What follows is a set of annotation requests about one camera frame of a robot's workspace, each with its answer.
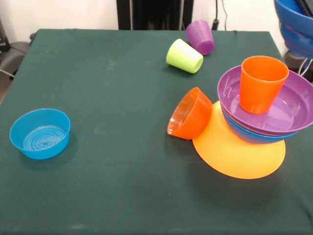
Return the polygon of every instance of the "blue bowl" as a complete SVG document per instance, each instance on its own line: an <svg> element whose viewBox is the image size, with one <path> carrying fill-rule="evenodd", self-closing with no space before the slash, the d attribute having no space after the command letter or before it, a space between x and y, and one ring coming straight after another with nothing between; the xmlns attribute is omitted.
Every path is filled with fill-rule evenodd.
<svg viewBox="0 0 313 235"><path fill-rule="evenodd" d="M223 110L222 113L225 118L225 121L227 122L228 126L231 128L231 130L242 140L245 140L249 143L274 143L278 141L282 141L296 133L288 134L288 135L282 135L282 136L268 136L268 135L262 135L250 130L245 129L244 127L240 126L238 123L236 123L234 120L232 120L228 114Z"/></svg>
<svg viewBox="0 0 313 235"><path fill-rule="evenodd" d="M282 24L290 26L308 38L313 38L313 18L302 15L296 0L275 0L275 9Z"/></svg>
<svg viewBox="0 0 313 235"><path fill-rule="evenodd" d="M280 24L280 32L289 50L300 56L313 59L313 38L308 38L282 23Z"/></svg>
<svg viewBox="0 0 313 235"><path fill-rule="evenodd" d="M70 120L56 109L37 109L17 119L10 140L27 157L43 160L61 153L68 144Z"/></svg>

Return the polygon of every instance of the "purple bowl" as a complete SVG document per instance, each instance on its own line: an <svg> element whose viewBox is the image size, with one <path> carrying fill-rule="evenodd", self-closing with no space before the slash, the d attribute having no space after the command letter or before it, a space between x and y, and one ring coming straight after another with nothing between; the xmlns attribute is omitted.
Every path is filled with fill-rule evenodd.
<svg viewBox="0 0 313 235"><path fill-rule="evenodd" d="M298 132L313 123L313 85L293 71L269 111L251 114L239 105L241 66L224 73L218 83L218 97L229 116L243 127L266 135Z"/></svg>

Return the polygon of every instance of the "plastic dish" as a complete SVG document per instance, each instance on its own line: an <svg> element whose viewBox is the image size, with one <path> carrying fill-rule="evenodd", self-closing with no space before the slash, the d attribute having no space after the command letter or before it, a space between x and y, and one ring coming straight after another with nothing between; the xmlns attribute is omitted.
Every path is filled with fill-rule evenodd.
<svg viewBox="0 0 313 235"><path fill-rule="evenodd" d="M280 32L289 50L295 54L313 59L313 38L308 38L285 24L280 24Z"/></svg>
<svg viewBox="0 0 313 235"><path fill-rule="evenodd" d="M297 132L288 135L281 135L281 136L269 136L269 135L262 135L250 130L245 129L234 120L232 120L227 113L222 109L223 116L225 121L227 122L228 126L231 130L242 140L245 140L249 143L275 143L278 141L282 141L287 139L290 136L293 136Z"/></svg>
<svg viewBox="0 0 313 235"><path fill-rule="evenodd" d="M241 65L239 104L252 114L266 113L289 74L287 65L270 56L246 58Z"/></svg>
<svg viewBox="0 0 313 235"><path fill-rule="evenodd" d="M306 37L313 38L313 18L302 15L296 0L275 0L275 9L282 24L289 25Z"/></svg>
<svg viewBox="0 0 313 235"><path fill-rule="evenodd" d="M266 135L291 134L313 123L313 85L305 78L290 71L269 111L255 115L239 105L240 74L241 66L236 66L224 73L218 83L221 105L234 121Z"/></svg>
<svg viewBox="0 0 313 235"><path fill-rule="evenodd" d="M56 109L37 109L17 119L10 140L24 155L43 160L61 153L68 144L70 120Z"/></svg>
<svg viewBox="0 0 313 235"><path fill-rule="evenodd" d="M191 46L202 55L207 55L214 49L213 35L207 21L198 20L189 24L186 37Z"/></svg>
<svg viewBox="0 0 313 235"><path fill-rule="evenodd" d="M206 127L212 102L198 88L191 89L181 100L167 126L167 133L185 140L195 138Z"/></svg>
<svg viewBox="0 0 313 235"><path fill-rule="evenodd" d="M203 55L182 39L177 39L167 52L166 62L189 73L196 73L203 64Z"/></svg>
<svg viewBox="0 0 313 235"><path fill-rule="evenodd" d="M257 179L273 173L285 157L285 142L248 143L236 136L223 118L219 102L213 105L208 125L193 139L200 157L212 168L240 179Z"/></svg>

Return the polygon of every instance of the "lime green cup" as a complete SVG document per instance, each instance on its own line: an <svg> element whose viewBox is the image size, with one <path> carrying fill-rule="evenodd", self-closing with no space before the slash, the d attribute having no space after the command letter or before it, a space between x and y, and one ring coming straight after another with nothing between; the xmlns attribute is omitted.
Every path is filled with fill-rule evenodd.
<svg viewBox="0 0 313 235"><path fill-rule="evenodd" d="M181 70L196 73L203 63L203 55L182 39L177 39L167 52L166 62Z"/></svg>

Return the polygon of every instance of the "orange plate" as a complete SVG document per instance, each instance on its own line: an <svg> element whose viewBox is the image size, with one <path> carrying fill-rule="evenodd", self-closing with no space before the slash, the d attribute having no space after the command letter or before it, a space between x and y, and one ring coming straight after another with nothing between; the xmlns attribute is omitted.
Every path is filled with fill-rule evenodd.
<svg viewBox="0 0 313 235"><path fill-rule="evenodd" d="M224 120L220 102L211 119L193 139L200 157L212 168L240 179L257 179L273 173L285 158L285 142L252 144L237 137Z"/></svg>

